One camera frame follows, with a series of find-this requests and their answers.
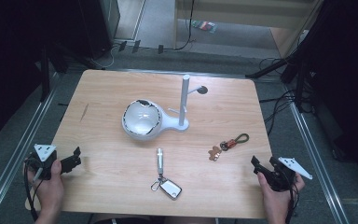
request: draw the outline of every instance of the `key ring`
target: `key ring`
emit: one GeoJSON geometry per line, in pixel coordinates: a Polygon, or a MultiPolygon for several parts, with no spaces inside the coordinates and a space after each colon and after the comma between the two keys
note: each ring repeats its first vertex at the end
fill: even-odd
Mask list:
{"type": "Polygon", "coordinates": [[[220,143],[220,148],[213,147],[212,150],[208,151],[208,153],[210,154],[209,160],[217,161],[217,159],[219,159],[220,154],[223,151],[228,151],[230,148],[235,147],[237,144],[245,143],[247,141],[249,141],[249,134],[247,134],[247,133],[242,133],[242,134],[238,135],[238,137],[236,139],[230,139],[228,141],[223,141],[220,143]]]}

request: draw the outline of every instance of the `table surface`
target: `table surface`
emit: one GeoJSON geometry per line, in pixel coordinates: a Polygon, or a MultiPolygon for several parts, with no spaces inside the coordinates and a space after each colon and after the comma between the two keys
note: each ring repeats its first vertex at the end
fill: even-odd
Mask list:
{"type": "Polygon", "coordinates": [[[206,86],[207,94],[190,93],[189,128],[164,131],[154,140],[130,138],[121,119],[134,100],[147,99],[178,109],[182,76],[85,71],[53,140],[59,158],[80,147],[82,164],[62,175],[63,211],[186,217],[263,218],[262,195],[252,156],[270,168],[271,150],[249,79],[190,78],[189,89],[206,86]],[[250,140],[222,152],[208,151],[221,141],[248,133],[250,140]],[[150,186],[158,177],[157,148],[164,152],[164,176],[183,190],[176,201],[150,186]]]}

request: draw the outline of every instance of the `person's hand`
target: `person's hand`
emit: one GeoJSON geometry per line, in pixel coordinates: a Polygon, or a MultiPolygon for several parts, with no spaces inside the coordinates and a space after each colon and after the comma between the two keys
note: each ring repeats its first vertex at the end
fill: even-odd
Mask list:
{"type": "MultiPolygon", "coordinates": [[[[289,208],[290,191],[278,192],[271,189],[267,179],[261,172],[257,173],[258,182],[260,183],[263,193],[264,210],[266,211],[267,221],[269,224],[284,224],[289,208]]],[[[305,187],[301,175],[296,173],[296,187],[293,186],[293,193],[301,191],[305,187]]]]}
{"type": "MultiPolygon", "coordinates": [[[[34,189],[40,184],[36,191],[41,210],[36,223],[57,223],[62,209],[63,184],[61,180],[61,162],[56,160],[51,165],[51,179],[44,180],[40,184],[40,179],[33,183],[34,189]]],[[[34,172],[28,171],[28,181],[33,182],[34,172]]]]}

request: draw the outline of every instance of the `gray floor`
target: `gray floor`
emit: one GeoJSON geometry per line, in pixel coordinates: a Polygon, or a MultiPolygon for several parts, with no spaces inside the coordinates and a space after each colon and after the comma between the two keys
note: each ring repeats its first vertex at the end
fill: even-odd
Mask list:
{"type": "MultiPolygon", "coordinates": [[[[169,19],[157,21],[158,15],[161,16],[162,14],[153,13],[152,9],[158,10],[157,5],[153,5],[156,3],[164,8],[164,10],[160,10],[162,14],[164,14],[163,12],[167,15],[170,13],[169,4],[172,2],[148,0],[137,39],[142,40],[141,43],[144,47],[156,48],[156,45],[163,44],[169,48],[172,46],[172,36],[169,35],[170,32],[167,32],[169,30],[167,26],[171,26],[171,21],[169,19]]],[[[244,78],[244,74],[252,74],[259,70],[259,63],[262,59],[279,57],[268,30],[262,27],[242,26],[239,28],[237,25],[218,23],[215,34],[207,34],[203,31],[195,32],[194,36],[197,41],[193,42],[192,47],[189,46],[191,49],[185,49],[181,52],[166,51],[158,55],[156,49],[140,49],[138,53],[132,54],[131,47],[122,52],[114,49],[112,51],[114,63],[107,69],[180,71],[196,73],[194,75],[244,78]],[[234,28],[234,31],[231,32],[246,30],[248,35],[246,40],[249,42],[236,39],[237,35],[233,35],[234,37],[230,38],[230,40],[233,40],[230,41],[230,45],[225,45],[226,42],[224,42],[225,38],[223,37],[227,36],[227,32],[230,32],[225,30],[229,27],[234,28]],[[257,44],[257,40],[260,39],[263,39],[263,41],[257,44]]],[[[184,41],[185,39],[186,30],[179,34],[178,40],[184,41]]],[[[111,55],[107,54],[98,62],[108,63],[111,60],[111,55]]],[[[59,74],[57,90],[35,136],[31,139],[31,145],[34,143],[51,143],[60,125],[61,117],[65,112],[65,106],[60,104],[70,102],[76,84],[85,70],[84,66],[76,62],[69,62],[71,64],[70,70],[67,74],[59,74]]],[[[276,98],[284,92],[284,87],[279,81],[277,73],[262,77],[255,83],[259,99],[276,98]]],[[[5,171],[7,162],[18,147],[22,135],[26,132],[27,125],[34,112],[40,106],[39,96],[40,89],[37,89],[0,132],[0,177],[5,171]]],[[[272,113],[272,107],[272,103],[261,104],[265,118],[272,113]]],[[[312,114],[304,114],[302,118],[307,122],[312,140],[318,148],[317,152],[324,162],[324,169],[328,173],[328,180],[331,180],[337,191],[348,217],[348,222],[358,223],[358,165],[334,160],[329,142],[317,118],[312,114]]],[[[296,158],[314,176],[313,180],[306,179],[307,186],[301,192],[300,204],[296,210],[296,216],[292,218],[292,223],[335,223],[334,213],[331,211],[322,187],[325,181],[324,176],[317,175],[317,169],[320,169],[320,167],[316,167],[312,162],[308,145],[305,144],[304,136],[298,129],[291,109],[287,108],[278,114],[275,122],[274,129],[269,136],[273,155],[296,158]]],[[[6,190],[4,191],[6,196],[0,203],[0,223],[32,222],[31,215],[24,208],[25,193],[21,169],[15,174],[10,188],[6,190]]],[[[60,223],[87,223],[89,216],[90,214],[65,212],[62,214],[60,223]]],[[[220,223],[234,223],[234,219],[220,219],[220,223]]],[[[266,221],[244,219],[239,220],[239,223],[266,223],[266,221]]]]}

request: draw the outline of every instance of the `metal frame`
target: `metal frame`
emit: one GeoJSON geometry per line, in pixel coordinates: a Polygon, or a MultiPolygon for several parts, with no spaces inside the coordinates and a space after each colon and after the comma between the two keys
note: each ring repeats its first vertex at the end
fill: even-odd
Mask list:
{"type": "Polygon", "coordinates": [[[34,139],[34,135],[39,128],[39,125],[45,117],[46,112],[50,106],[51,100],[54,97],[57,86],[61,81],[61,75],[55,73],[51,79],[51,92],[48,94],[46,100],[42,103],[39,103],[38,108],[36,109],[30,123],[28,124],[20,142],[17,144],[16,149],[14,150],[11,158],[9,159],[7,166],[4,172],[0,176],[0,204],[5,199],[5,195],[10,187],[11,182],[16,176],[16,172],[22,165],[22,162],[26,156],[29,146],[34,139]]]}

